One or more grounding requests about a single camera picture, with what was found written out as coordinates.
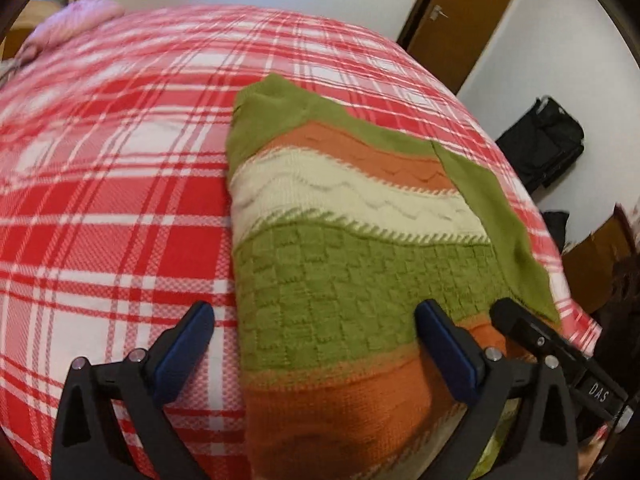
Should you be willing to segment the green striped knit sweater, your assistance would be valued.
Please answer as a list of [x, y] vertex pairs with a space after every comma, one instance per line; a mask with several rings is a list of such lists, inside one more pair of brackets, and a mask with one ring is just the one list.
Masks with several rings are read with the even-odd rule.
[[271, 75], [227, 140], [246, 446], [257, 479], [414, 479], [463, 417], [416, 336], [433, 299], [482, 346], [510, 298], [560, 322], [495, 175]]

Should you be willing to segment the brown wooden cabinet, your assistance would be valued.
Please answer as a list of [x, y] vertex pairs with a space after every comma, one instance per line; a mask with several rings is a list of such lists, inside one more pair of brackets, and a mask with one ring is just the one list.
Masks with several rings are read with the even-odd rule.
[[562, 255], [564, 274], [576, 304], [588, 314], [602, 308], [613, 295], [614, 266], [635, 255], [636, 243], [626, 212], [615, 205], [602, 226]]

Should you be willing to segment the black bag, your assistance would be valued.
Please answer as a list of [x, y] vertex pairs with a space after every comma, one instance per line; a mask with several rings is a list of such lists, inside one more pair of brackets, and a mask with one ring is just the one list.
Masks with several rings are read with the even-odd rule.
[[529, 194], [562, 177], [584, 152], [584, 129], [552, 98], [543, 96], [496, 143]]

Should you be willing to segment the red white plaid bedspread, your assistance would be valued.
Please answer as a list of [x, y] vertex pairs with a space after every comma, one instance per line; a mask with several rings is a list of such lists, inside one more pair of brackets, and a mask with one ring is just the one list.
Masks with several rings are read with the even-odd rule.
[[186, 6], [115, 18], [48, 49], [1, 91], [1, 433], [51, 477], [74, 359], [149, 349], [192, 304], [212, 339], [163, 410], [206, 479], [257, 479], [246, 446], [227, 140], [238, 94], [277, 75], [381, 128], [490, 170], [549, 274], [558, 326], [600, 328], [514, 170], [464, 105], [390, 40], [329, 18]]

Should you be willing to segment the brown wooden door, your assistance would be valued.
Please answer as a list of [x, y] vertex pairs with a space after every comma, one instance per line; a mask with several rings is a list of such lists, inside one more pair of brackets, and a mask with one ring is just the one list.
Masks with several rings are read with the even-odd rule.
[[416, 0], [398, 44], [457, 93], [510, 3], [511, 0]]

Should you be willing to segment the patterned beige pillow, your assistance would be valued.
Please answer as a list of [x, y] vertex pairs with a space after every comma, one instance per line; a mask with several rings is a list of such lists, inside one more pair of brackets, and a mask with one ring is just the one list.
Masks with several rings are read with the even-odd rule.
[[8, 58], [0, 62], [0, 87], [7, 84], [21, 69], [22, 62], [18, 58]]

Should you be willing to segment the pink pillow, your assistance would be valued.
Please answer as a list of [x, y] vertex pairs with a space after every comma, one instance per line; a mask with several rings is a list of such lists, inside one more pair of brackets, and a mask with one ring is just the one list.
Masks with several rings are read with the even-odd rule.
[[125, 13], [125, 8], [115, 1], [76, 0], [39, 24], [23, 42], [20, 55], [37, 55], [56, 48]]

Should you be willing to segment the beige wooden headboard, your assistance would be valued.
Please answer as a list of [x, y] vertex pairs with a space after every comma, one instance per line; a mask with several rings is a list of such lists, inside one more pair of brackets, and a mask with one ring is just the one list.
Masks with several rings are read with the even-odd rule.
[[2, 61], [13, 58], [36, 27], [62, 9], [56, 0], [30, 0], [2, 40]]

